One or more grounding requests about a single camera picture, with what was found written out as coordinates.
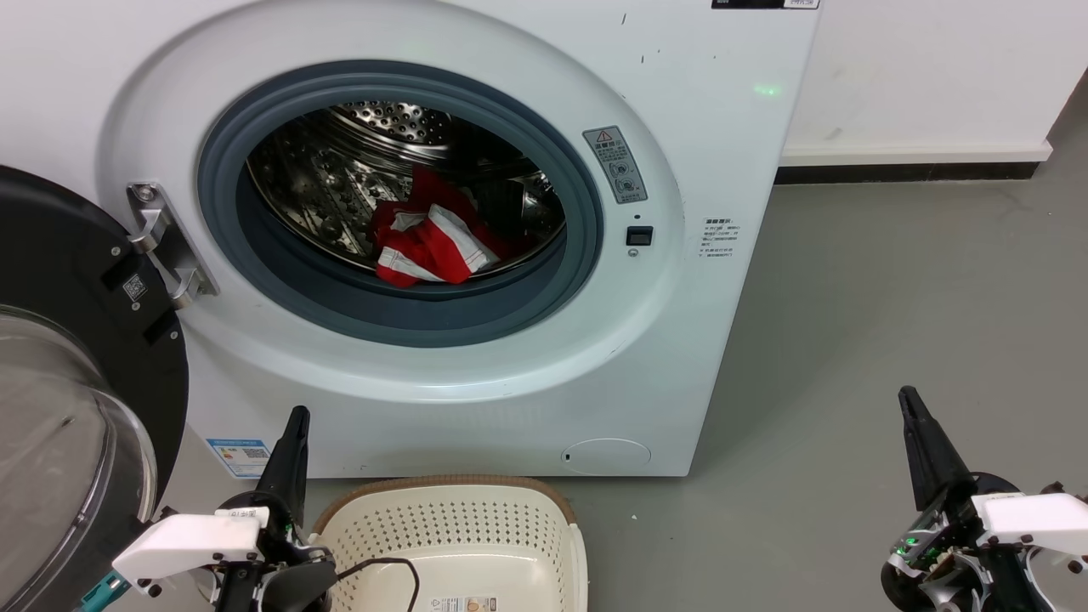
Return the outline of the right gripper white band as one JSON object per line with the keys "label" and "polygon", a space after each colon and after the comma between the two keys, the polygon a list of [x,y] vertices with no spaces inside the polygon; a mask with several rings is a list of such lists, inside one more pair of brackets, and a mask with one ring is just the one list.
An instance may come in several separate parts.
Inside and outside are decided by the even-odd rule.
{"label": "right gripper white band", "polygon": [[1088,585],[1088,497],[1050,484],[1036,495],[970,473],[913,385],[898,391],[910,487],[920,515],[881,567],[898,612],[1071,612],[1036,570],[1052,554]]}

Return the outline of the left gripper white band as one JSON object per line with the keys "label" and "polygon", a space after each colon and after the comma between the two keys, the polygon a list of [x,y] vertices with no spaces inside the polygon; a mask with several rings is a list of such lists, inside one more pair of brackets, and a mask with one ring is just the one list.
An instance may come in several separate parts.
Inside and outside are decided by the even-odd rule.
{"label": "left gripper white band", "polygon": [[212,612],[331,612],[337,563],[298,530],[309,426],[309,408],[292,407],[255,491],[212,514],[175,513],[154,522],[114,560],[114,573],[151,596],[168,577],[206,570]]}

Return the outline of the red and white garment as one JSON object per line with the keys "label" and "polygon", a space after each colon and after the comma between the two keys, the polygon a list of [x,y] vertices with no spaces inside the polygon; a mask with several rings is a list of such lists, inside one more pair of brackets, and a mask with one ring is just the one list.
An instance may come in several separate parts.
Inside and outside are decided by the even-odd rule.
{"label": "red and white garment", "polygon": [[514,254],[462,189],[415,166],[405,201],[378,201],[371,218],[378,279],[407,289],[420,282],[462,284]]}

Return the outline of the cream perforated laundry basket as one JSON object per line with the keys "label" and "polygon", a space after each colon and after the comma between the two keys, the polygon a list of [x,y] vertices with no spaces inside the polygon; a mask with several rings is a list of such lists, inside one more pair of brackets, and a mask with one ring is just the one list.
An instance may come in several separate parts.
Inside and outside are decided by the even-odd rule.
{"label": "cream perforated laundry basket", "polygon": [[331,612],[588,612],[574,507],[532,478],[362,485],[316,521],[343,578]]}

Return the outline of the stainless steel washing machine drum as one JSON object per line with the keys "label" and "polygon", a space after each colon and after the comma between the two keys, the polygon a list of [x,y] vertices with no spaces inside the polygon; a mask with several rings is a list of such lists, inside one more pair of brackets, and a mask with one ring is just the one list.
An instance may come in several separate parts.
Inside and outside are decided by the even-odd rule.
{"label": "stainless steel washing machine drum", "polygon": [[462,189],[514,254],[468,280],[540,258],[566,234],[545,173],[514,144],[450,113],[395,101],[334,105],[295,117],[250,151],[247,170],[270,212],[302,241],[378,276],[371,218],[405,201],[415,166]]}

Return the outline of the washing machine door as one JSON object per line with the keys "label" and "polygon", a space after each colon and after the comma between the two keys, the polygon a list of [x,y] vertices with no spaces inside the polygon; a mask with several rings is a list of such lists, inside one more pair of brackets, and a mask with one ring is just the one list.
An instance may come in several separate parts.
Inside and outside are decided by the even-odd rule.
{"label": "washing machine door", "polygon": [[75,612],[151,521],[188,404],[166,283],[112,216],[0,167],[0,612]]}

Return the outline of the blue energy label sticker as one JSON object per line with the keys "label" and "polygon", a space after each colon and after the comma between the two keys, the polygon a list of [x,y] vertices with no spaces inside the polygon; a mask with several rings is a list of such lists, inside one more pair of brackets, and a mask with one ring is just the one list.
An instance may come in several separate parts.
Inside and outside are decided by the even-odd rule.
{"label": "blue energy label sticker", "polygon": [[259,479],[271,456],[262,440],[206,439],[234,478]]}

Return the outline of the grey rubber door gasket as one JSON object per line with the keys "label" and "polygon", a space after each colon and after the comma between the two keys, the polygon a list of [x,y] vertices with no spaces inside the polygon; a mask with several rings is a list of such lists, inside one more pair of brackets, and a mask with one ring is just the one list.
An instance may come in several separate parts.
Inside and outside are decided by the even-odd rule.
{"label": "grey rubber door gasket", "polygon": [[[396,289],[292,236],[268,212],[252,180],[242,175],[242,163],[273,128],[364,94],[405,94],[411,102],[438,105],[514,140],[555,179],[569,220],[564,237],[544,249],[539,264],[492,279]],[[574,298],[604,243],[595,179],[557,128],[509,94],[425,65],[347,59],[262,82],[218,118],[195,178],[210,236],[242,278],[310,325],[374,343],[449,348],[510,336]]]}

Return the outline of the metal door hinge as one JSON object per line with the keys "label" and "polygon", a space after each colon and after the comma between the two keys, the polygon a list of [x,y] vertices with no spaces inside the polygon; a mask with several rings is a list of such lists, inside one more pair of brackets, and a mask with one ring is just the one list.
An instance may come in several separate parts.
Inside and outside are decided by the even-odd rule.
{"label": "metal door hinge", "polygon": [[193,247],[190,233],[180,222],[166,191],[153,182],[129,183],[126,198],[137,224],[129,235],[131,244],[152,260],[174,308],[187,309],[199,298],[220,295],[220,286],[203,256]]}

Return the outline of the small printed text label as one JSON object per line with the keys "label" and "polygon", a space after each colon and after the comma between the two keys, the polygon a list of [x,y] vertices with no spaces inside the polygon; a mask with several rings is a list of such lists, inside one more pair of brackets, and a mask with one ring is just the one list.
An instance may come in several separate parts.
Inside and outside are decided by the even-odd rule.
{"label": "small printed text label", "polygon": [[704,218],[700,225],[696,255],[700,258],[732,258],[740,244],[741,224],[731,218]]}

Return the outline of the round white filter cover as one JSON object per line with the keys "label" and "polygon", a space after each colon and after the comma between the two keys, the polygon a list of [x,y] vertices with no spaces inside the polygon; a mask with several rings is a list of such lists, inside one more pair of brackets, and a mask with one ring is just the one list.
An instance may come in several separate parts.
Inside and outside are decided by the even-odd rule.
{"label": "round white filter cover", "polygon": [[597,438],[583,440],[564,450],[565,468],[593,477],[628,477],[644,473],[650,465],[650,448],[633,440]]}

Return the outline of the white front-load washing machine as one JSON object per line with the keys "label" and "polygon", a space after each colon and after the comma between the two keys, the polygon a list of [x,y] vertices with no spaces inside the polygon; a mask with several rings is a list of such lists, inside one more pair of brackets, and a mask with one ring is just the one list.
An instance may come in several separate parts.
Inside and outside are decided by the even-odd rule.
{"label": "white front-load washing machine", "polygon": [[[650,448],[638,476],[683,476],[819,17],[710,0],[0,0],[0,167],[74,191],[128,237],[126,185],[166,191],[220,286],[175,309],[185,426],[205,442],[271,450],[301,405],[314,478],[578,475],[561,453],[597,438]],[[210,128],[262,82],[347,60],[484,82],[574,146],[603,247],[562,309],[494,341],[412,348],[310,325],[238,274],[197,193]],[[615,201],[582,136],[603,127],[622,131],[647,201]],[[696,255],[715,217],[741,224],[732,258]],[[640,225],[653,244],[626,246]]]}

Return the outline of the grey warning sticker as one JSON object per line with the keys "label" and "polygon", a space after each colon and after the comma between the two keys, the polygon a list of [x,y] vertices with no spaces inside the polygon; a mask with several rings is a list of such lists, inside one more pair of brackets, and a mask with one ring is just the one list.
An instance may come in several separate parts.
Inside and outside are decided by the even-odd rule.
{"label": "grey warning sticker", "polygon": [[621,128],[588,128],[582,136],[598,160],[603,174],[609,181],[615,201],[625,205],[648,200],[648,191],[638,169],[636,158],[631,152]]}

